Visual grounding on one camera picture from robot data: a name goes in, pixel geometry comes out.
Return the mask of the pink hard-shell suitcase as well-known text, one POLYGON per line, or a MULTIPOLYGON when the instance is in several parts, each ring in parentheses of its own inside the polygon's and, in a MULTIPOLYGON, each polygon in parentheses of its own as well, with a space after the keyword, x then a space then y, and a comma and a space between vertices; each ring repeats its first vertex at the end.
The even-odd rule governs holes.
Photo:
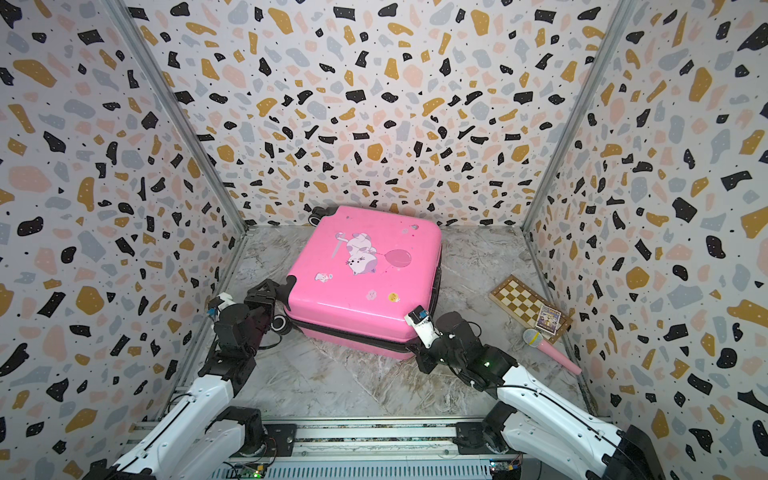
POLYGON ((284 312, 306 336, 397 360, 418 336, 405 315, 433 311, 442 234, 430 221, 371 209, 316 207, 314 227, 288 275, 297 283, 284 312))

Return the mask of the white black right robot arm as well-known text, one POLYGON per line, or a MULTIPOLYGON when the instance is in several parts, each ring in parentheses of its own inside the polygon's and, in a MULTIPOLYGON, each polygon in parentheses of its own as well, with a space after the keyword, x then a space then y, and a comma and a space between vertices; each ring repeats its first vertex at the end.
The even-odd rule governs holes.
POLYGON ((532 455, 570 479, 664 478, 645 432, 620 429, 580 409, 513 356, 483 343, 458 313, 432 319, 417 307, 405 321, 418 336, 409 347, 421 372, 444 365, 465 385, 495 399, 482 422, 492 451, 532 455))

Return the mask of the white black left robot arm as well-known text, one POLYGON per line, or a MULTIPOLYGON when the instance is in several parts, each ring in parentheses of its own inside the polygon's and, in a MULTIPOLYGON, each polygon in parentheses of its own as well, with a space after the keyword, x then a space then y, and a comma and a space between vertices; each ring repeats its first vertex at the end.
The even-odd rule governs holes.
POLYGON ((263 337, 278 320, 277 304, 286 305, 295 285, 265 280, 242 302, 221 293, 210 300, 215 342, 189 389, 138 444, 113 465, 95 464, 89 479, 203 479, 233 456, 245 464, 236 475, 261 477, 261 461, 272 464, 293 452, 294 424, 265 425, 253 407, 234 405, 263 350, 263 337))

